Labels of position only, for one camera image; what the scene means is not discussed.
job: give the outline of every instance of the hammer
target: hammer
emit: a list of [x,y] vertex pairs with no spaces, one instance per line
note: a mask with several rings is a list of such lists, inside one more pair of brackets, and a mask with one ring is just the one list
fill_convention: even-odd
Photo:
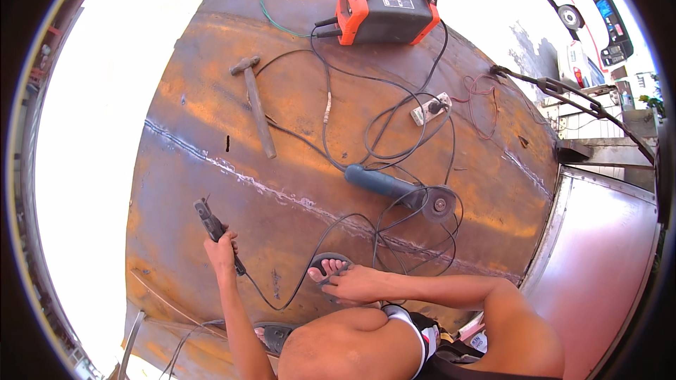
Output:
[[260,96],[258,94],[258,86],[256,85],[256,77],[254,71],[251,69],[260,62],[260,57],[254,56],[252,58],[244,58],[238,64],[230,68],[230,75],[235,76],[244,71],[244,80],[247,83],[247,90],[249,90],[249,101],[251,102],[251,110],[253,111],[253,118],[256,120],[256,129],[258,130],[258,138],[263,144],[268,158],[275,158],[277,151],[275,151],[275,144],[273,137],[270,135],[270,127],[265,119],[265,112],[263,105],[260,103]]

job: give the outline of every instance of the rusty steel plate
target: rusty steel plate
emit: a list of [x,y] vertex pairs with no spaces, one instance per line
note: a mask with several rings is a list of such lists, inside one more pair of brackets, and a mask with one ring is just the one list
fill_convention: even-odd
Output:
[[[140,140],[127,225],[127,329],[140,308],[149,317],[173,323],[223,317],[214,271],[202,246],[206,232],[193,208],[196,199],[211,194],[214,214],[239,232],[241,260],[278,306],[293,291],[329,224],[354,212],[375,222],[392,203],[347,183],[343,173],[315,150],[281,131],[272,129],[278,156],[266,158],[243,76],[233,77],[228,69],[253,55],[261,57],[261,66],[283,52],[308,48],[308,39],[277,30],[265,19],[258,2],[204,0],[176,42],[157,87]],[[309,33],[313,22],[330,17],[335,7],[335,0],[265,3],[276,22],[300,33]],[[492,62],[465,38],[449,31],[446,53],[427,91],[445,91],[464,100],[468,94],[465,76],[488,73]],[[410,89],[425,80],[443,42],[441,26],[416,46],[340,46],[336,39],[316,40],[320,53],[335,66],[397,81]],[[500,82],[516,87],[511,81]],[[498,111],[491,139],[478,137],[467,103],[452,106],[457,170],[451,172],[449,186],[460,195],[465,213],[456,259],[445,274],[488,274],[518,283],[552,204],[558,170],[553,156],[556,139],[518,91],[487,79],[479,81],[478,89],[491,86],[496,88]],[[267,114],[321,147],[326,82],[315,56],[299,52],[281,58],[260,74],[258,88]],[[339,162],[353,163],[364,156],[368,120],[405,93],[336,71],[331,72],[331,88],[328,148]],[[489,131],[495,113],[492,95],[474,96],[472,103],[477,124]],[[409,103],[393,117],[377,152],[391,154],[416,143],[420,128],[408,114],[414,106]],[[427,129],[442,119],[432,120]],[[447,126],[401,165],[426,184],[440,184],[451,151],[452,131]],[[389,173],[411,180],[397,169]],[[407,214],[409,210],[395,208],[385,222]],[[453,229],[453,221],[447,226]],[[434,255],[434,250],[426,249],[445,237],[438,224],[428,223],[422,215],[387,235],[397,249],[407,251],[402,256],[409,267]],[[370,265],[371,238],[365,222],[350,219],[328,235],[320,252],[341,252],[354,262]],[[388,266],[399,269],[386,248],[380,246],[379,252]],[[451,249],[413,274],[438,273],[452,255]],[[305,323],[338,308],[310,281],[283,312],[268,308],[247,279],[240,278],[238,285],[252,323]],[[470,316],[420,302],[406,306],[438,319],[450,331]],[[179,359],[179,376],[235,376],[226,333],[222,329],[216,333],[199,334],[189,341],[191,351]],[[179,338],[170,327],[142,327],[134,353],[163,368]]]

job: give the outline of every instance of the hand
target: hand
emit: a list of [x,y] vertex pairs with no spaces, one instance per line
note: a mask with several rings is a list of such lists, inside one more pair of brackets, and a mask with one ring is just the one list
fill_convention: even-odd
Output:
[[385,273],[375,268],[351,265],[339,276],[331,276],[330,285],[322,286],[322,291],[358,304],[369,304],[386,300],[393,285],[393,273]]
[[224,224],[223,228],[226,232],[220,237],[218,242],[214,242],[211,238],[204,240],[204,249],[207,251],[207,256],[214,267],[216,277],[221,277],[225,274],[235,274],[234,269],[234,255],[239,252],[237,242],[237,232],[229,231],[228,225]]

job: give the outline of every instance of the hammer head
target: hammer head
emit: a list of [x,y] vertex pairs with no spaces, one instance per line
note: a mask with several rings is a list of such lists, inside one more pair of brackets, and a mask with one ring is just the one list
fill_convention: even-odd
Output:
[[247,68],[252,68],[260,62],[260,57],[244,58],[238,64],[231,66],[230,75],[237,75]]

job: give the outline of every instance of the car tail light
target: car tail light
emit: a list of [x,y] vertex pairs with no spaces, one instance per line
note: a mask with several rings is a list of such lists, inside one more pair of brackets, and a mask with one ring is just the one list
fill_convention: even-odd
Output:
[[585,83],[582,80],[582,72],[580,69],[573,66],[572,71],[575,72],[575,79],[577,80],[577,84],[580,86],[580,88],[585,88]]

